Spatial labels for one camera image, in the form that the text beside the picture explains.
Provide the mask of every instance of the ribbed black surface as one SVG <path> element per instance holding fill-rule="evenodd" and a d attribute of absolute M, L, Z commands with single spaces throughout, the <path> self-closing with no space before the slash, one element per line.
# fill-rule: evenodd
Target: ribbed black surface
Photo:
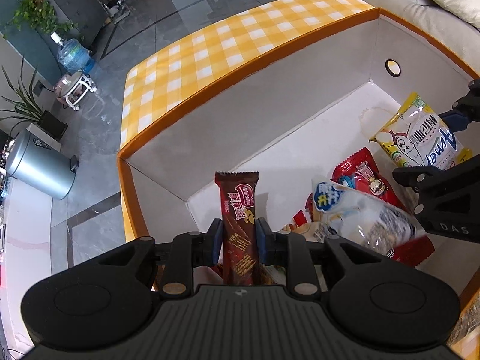
<path fill-rule="evenodd" d="M 458 357 L 444 346 L 415 354 L 384 353 L 363 347 L 339 333 L 318 304 L 294 300 L 279 286 L 203 286 L 190 299 L 166 302 L 145 330 L 117 346 L 88 353 L 66 353 L 39 346 L 25 359 L 448 360 Z"/>

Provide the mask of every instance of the brown snack wrapper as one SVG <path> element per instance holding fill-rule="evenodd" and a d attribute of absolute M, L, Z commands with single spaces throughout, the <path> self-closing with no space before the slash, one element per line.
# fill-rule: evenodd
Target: brown snack wrapper
<path fill-rule="evenodd" d="M 255 185 L 258 172 L 215 173 L 223 219 L 223 282 L 261 283 L 255 233 Z"/>

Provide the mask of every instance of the yellow snack bag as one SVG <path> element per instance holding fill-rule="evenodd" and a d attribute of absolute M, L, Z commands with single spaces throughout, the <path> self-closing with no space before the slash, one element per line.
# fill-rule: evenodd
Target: yellow snack bag
<path fill-rule="evenodd" d="M 433 165 L 445 170 L 472 156 L 417 93 L 411 93 L 370 141 L 378 142 L 399 167 Z"/>

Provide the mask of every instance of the teal wall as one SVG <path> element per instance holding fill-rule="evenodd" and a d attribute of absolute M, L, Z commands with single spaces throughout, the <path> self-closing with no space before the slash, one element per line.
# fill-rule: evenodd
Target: teal wall
<path fill-rule="evenodd" d="M 40 35 L 28 24 L 22 25 L 20 31 L 15 26 L 5 26 L 13 17 L 20 0 L 0 0 L 0 32 L 6 34 L 8 41 L 30 64 L 51 84 L 55 84 L 62 73 L 56 62 L 57 46 L 46 35 Z"/>

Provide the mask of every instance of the hanging vine plant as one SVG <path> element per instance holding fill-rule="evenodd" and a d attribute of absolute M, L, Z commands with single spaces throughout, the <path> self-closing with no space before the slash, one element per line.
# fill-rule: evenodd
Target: hanging vine plant
<path fill-rule="evenodd" d="M 55 9 L 47 0 L 21 0 L 10 24 L 20 30 L 23 23 L 48 35 L 52 32 L 67 33 L 74 27 L 70 21 L 59 23 Z"/>

